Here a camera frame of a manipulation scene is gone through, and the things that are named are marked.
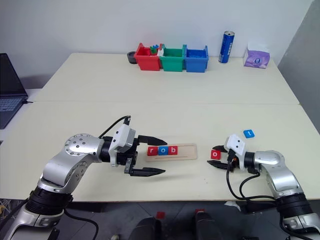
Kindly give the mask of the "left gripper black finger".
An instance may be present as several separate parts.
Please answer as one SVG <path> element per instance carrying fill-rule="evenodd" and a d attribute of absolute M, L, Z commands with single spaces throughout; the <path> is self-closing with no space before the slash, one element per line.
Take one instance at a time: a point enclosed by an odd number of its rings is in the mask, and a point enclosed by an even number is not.
<path fill-rule="evenodd" d="M 138 135 L 137 137 L 139 143 L 145 143 L 149 146 L 163 146 L 164 141 L 153 137 L 153 136 L 146 136 L 146 135 Z"/>
<path fill-rule="evenodd" d="M 129 174 L 132 177 L 151 177 L 165 172 L 166 171 L 164 169 L 143 167 L 142 169 L 134 168 Z"/>

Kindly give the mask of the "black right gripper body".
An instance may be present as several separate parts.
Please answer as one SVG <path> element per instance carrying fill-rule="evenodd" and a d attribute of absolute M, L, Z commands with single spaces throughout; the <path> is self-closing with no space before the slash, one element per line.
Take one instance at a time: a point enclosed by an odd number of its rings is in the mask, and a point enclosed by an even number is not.
<path fill-rule="evenodd" d="M 225 169 L 233 172 L 236 168 L 240 168 L 240 160 L 234 150 L 224 150 L 226 153 L 226 164 Z"/>

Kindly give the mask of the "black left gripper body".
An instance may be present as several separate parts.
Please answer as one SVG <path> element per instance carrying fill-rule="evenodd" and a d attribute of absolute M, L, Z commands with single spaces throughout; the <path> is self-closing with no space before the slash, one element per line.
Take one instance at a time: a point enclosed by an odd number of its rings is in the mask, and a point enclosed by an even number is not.
<path fill-rule="evenodd" d="M 116 162 L 118 165 L 124 166 L 124 173 L 129 175 L 137 175 L 138 170 L 135 169 L 137 156 L 138 156 L 138 139 L 134 138 L 132 147 L 126 152 L 118 152 L 116 156 Z"/>

